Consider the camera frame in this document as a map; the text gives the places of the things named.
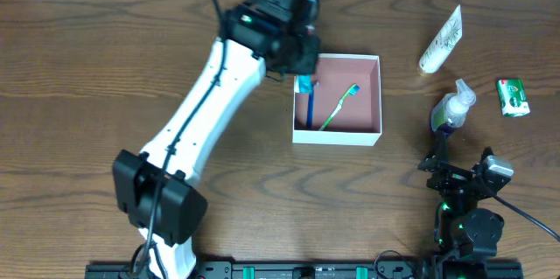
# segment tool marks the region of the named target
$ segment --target green soap box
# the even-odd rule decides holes
[[[523,116],[531,111],[521,79],[498,80],[496,87],[500,96],[501,113],[504,116]]]

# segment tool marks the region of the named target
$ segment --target white box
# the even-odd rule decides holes
[[[309,95],[296,93],[298,77],[294,81],[292,141],[373,146],[382,135],[380,68],[379,56],[320,54],[310,129],[305,127]],[[360,87],[358,93],[348,95],[329,126],[318,131],[353,83]]]

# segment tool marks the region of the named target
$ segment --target white bottle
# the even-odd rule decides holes
[[[438,105],[431,111],[431,130],[442,130],[450,135],[455,129],[463,126],[466,113],[476,102],[476,94],[462,79],[455,81],[457,93],[446,94]]]

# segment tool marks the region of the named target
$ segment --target wooden table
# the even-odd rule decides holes
[[[240,0],[221,0],[231,7]],[[464,35],[430,78],[416,63],[455,7]],[[477,94],[451,158],[491,145],[516,170],[500,195],[560,231],[560,0],[322,0],[324,52],[381,56],[383,135],[373,148],[291,143],[291,83],[266,80],[217,143],[199,191],[201,253],[244,260],[364,260],[433,249],[437,192],[417,170],[431,108],[463,78]],[[209,0],[0,2],[0,268],[79,278],[142,242],[116,208],[110,168],[170,119],[216,34]],[[531,113],[501,115],[495,81],[520,77]],[[488,199],[499,257],[560,274],[560,246]]]

